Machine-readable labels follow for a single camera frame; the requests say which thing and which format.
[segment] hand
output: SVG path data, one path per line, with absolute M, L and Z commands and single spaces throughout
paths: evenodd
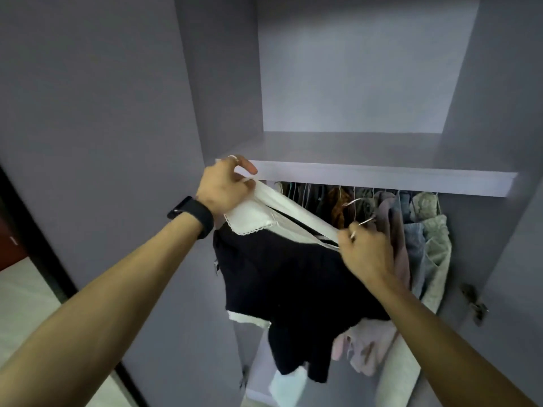
M 376 284 L 393 275 L 392 246 L 383 233 L 367 230 L 355 221 L 348 230 L 339 232 L 338 239 L 343 262 L 371 292 Z
M 234 172 L 241 166 L 251 174 L 256 174 L 256 167 L 243 156 L 223 158 L 211 167 L 204 169 L 196 199 L 205 205 L 214 217 L 227 213 L 240 204 L 254 190 L 254 180 L 241 182 L 241 174 Z

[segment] watch face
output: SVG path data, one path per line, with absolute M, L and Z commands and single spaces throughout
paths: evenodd
M 168 218 L 170 220 L 173 220 L 174 218 L 176 218 L 179 214 L 181 214 L 182 210 L 181 208 L 183 208 L 183 205 L 187 204 L 187 201 L 190 200 L 192 197 L 190 196 L 187 196 L 185 198 L 183 198 L 183 201 L 181 201 L 178 205 L 176 205 L 173 210 L 171 210 L 169 213 L 168 213 Z

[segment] person's right hand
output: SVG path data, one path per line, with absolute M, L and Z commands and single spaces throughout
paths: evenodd
M 339 252 L 347 268 L 368 290 L 384 281 L 394 271 L 392 246 L 380 232 L 370 231 L 355 221 L 338 234 Z

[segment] pink garment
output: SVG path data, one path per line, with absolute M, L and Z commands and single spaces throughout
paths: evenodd
M 371 226 L 384 233 L 394 250 L 394 273 L 406 287 L 410 286 L 409 258 L 404 235 L 404 221 L 399 200 L 390 192 L 376 194 L 381 203 L 376 211 L 375 225 Z M 373 376 L 379 364 L 396 337 L 392 321 L 362 319 L 356 326 L 340 334 L 332 345 L 332 359 L 339 360 L 344 343 L 348 343 L 347 357 L 351 351 L 351 365 L 358 373 Z

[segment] black smartwatch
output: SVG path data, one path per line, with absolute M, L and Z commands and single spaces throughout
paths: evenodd
M 198 239 L 207 237 L 211 230 L 213 230 L 213 214 L 211 214 L 209 209 L 198 200 L 195 200 L 190 196 L 185 197 L 183 201 L 181 201 L 173 208 L 172 211 L 168 213 L 168 218 L 173 220 L 182 212 L 187 212 L 190 215 L 193 215 L 204 226 L 204 229 L 198 236 Z

